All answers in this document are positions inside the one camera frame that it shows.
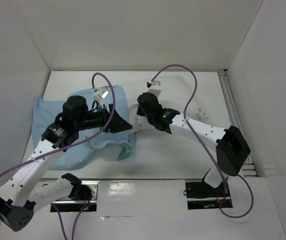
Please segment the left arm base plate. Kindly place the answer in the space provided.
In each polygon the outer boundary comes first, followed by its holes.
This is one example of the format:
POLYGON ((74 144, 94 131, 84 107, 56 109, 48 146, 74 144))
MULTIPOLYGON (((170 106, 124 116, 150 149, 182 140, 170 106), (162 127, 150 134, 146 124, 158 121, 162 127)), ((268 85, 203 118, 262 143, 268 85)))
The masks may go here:
POLYGON ((82 181, 81 190, 76 192, 76 196, 61 197, 53 204, 61 213, 95 212, 97 210, 98 181, 82 181))

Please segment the blue green pillowcase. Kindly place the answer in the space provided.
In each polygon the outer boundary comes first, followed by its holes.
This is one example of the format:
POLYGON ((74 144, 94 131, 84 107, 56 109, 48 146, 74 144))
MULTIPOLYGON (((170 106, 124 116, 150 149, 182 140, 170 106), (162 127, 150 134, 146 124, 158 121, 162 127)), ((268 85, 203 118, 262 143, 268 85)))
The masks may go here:
MULTIPOLYGON (((124 89, 119 85, 114 85, 114 92, 116 98, 116 111, 117 113, 129 122, 129 110, 127 106, 127 99, 124 89)), ((94 90, 84 89, 74 93, 70 96, 82 96, 86 98, 86 103, 90 108, 92 106, 94 90)), ((33 119, 31 128, 31 139, 33 149, 37 147, 38 142, 41 140, 41 135, 45 132, 46 128, 54 122, 55 117, 62 112, 62 106, 66 100, 43 100, 39 96, 35 96, 33 106, 33 119)), ((89 129, 79 132, 79 138, 76 141, 80 142, 98 132, 98 128, 89 129)), ((94 150, 103 149, 107 144, 121 145, 122 150, 117 155, 117 160, 124 160, 131 156, 136 147, 136 133, 129 133, 123 131, 120 133, 106 133, 102 132, 95 138, 87 141, 78 146, 69 148, 51 167, 53 171, 72 171, 78 170, 86 166, 92 158, 94 150)))

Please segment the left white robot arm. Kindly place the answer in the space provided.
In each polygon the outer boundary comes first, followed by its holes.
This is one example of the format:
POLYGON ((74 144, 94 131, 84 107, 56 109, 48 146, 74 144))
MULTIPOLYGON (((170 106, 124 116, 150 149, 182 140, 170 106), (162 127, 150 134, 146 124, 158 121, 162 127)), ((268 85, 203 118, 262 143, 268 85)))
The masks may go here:
POLYGON ((34 187, 60 156, 76 145, 79 132, 93 128, 113 134, 130 130, 132 125, 117 113, 114 104, 89 110, 84 97, 69 97, 28 160, 0 187, 0 220, 5 225, 20 231, 38 210, 60 198, 89 199, 89 188, 70 173, 37 190, 34 187))

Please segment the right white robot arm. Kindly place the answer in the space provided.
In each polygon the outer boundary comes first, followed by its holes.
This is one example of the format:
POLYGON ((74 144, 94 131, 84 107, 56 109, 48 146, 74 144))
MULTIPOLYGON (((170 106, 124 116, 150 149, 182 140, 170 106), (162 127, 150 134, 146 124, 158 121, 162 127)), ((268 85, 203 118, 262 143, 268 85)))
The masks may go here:
POLYGON ((206 196, 212 196, 220 184, 225 192, 229 191, 228 177, 235 177, 240 172, 251 149, 239 128, 215 127, 186 117, 171 108, 163 108, 157 97, 144 92, 138 99, 137 114, 155 129, 168 134, 183 136, 199 142, 209 154, 215 168, 205 174, 201 183, 201 191, 206 196))

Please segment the white pillow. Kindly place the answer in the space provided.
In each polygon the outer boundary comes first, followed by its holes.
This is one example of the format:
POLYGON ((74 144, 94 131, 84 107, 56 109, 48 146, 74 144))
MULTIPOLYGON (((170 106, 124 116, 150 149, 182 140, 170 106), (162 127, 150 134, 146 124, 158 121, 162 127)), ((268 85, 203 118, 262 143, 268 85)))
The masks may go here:
MULTIPOLYGON (((156 84, 157 82, 160 82, 159 88, 161 92, 158 96, 158 100, 162 107, 171 108, 182 113, 193 92, 190 90, 183 77, 179 75, 163 76, 156 78, 153 84, 156 84)), ((129 122, 133 126, 132 131, 153 130, 154 127, 147 121, 139 121, 136 117, 138 109, 137 98, 142 93, 148 91, 147 82, 143 80, 136 83, 125 84, 122 87, 127 99, 129 122)), ((209 118, 209 115, 205 112, 204 108, 199 104, 195 97, 193 97, 193 100, 190 102, 186 115, 187 117, 198 121, 204 121, 209 118)))

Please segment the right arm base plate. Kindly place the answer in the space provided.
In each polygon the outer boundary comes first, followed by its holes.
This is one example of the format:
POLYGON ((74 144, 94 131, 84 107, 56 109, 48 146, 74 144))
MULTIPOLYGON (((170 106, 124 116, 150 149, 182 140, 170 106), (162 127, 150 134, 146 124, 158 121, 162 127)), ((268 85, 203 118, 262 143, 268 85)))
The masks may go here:
POLYGON ((187 198, 188 210, 233 208, 230 193, 225 193, 224 184, 213 188, 204 181, 186 181, 183 195, 187 198))

